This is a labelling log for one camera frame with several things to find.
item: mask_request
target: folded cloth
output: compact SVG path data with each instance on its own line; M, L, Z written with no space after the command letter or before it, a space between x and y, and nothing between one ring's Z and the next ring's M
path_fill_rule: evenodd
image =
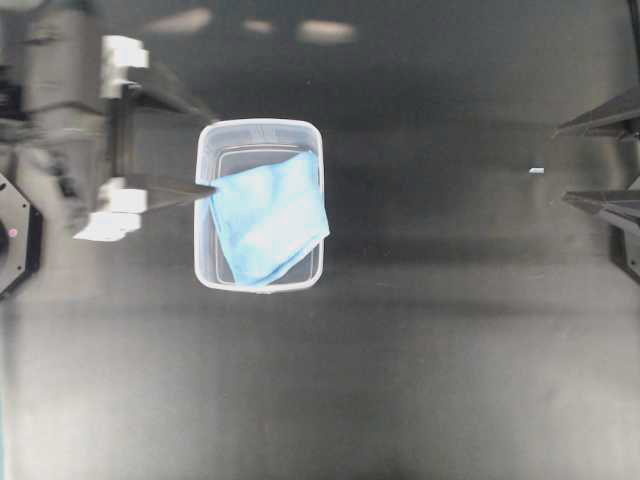
M329 235L318 157L312 152L212 185L218 239L239 285L273 283Z

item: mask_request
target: clear plastic container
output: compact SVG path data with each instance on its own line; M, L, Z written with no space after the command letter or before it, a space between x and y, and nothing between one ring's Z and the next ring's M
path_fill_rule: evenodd
M322 136L310 123L276 119L217 122L200 135L196 183L209 185L216 178L284 162L309 150L319 159L318 178L320 190L324 192ZM318 281L322 275L324 241L276 282L264 287L237 285L218 241L209 199L204 199L195 203L194 255L196 276L209 288L286 292L310 288Z

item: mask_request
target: metal bracket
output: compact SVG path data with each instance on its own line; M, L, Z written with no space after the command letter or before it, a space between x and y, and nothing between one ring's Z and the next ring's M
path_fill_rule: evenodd
M42 215L0 174L0 299L40 266Z

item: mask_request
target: black surface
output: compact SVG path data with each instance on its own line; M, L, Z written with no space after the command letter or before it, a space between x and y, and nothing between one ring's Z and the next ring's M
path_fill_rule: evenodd
M144 30L203 5L200 32ZM190 208L76 242L24 167L48 222L41 272L0 305L12 478L640 476L638 286L610 230L561 202L627 188L637 146L550 139L635 85L624 1L102 7L223 118L315 123L333 233L313 289L215 292ZM301 44L310 18L357 41ZM147 121L138 168L192 179L199 131Z

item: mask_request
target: blue towel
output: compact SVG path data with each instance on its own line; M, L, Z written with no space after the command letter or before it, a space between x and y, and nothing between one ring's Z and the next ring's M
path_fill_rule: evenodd
M318 157L286 162L214 180L211 213L222 251L239 285L282 278L329 235Z

